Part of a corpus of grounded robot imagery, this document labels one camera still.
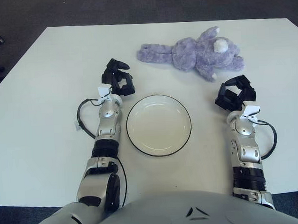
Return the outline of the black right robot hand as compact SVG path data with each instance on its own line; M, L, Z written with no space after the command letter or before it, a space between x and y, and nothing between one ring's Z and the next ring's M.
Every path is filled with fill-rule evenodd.
M227 89L227 87L231 86L236 86L240 90L240 93L237 94ZM241 111L244 101L256 101L256 91L251 87L251 83L247 77L240 75L228 79L221 84L215 104L224 110Z

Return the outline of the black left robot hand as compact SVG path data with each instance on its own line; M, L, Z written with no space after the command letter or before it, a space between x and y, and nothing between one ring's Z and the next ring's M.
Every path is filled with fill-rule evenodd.
M122 71L129 69L130 67L126 63L112 58L102 74L101 83L111 85L112 94L119 96L135 94L135 86L132 82L133 77L129 73Z

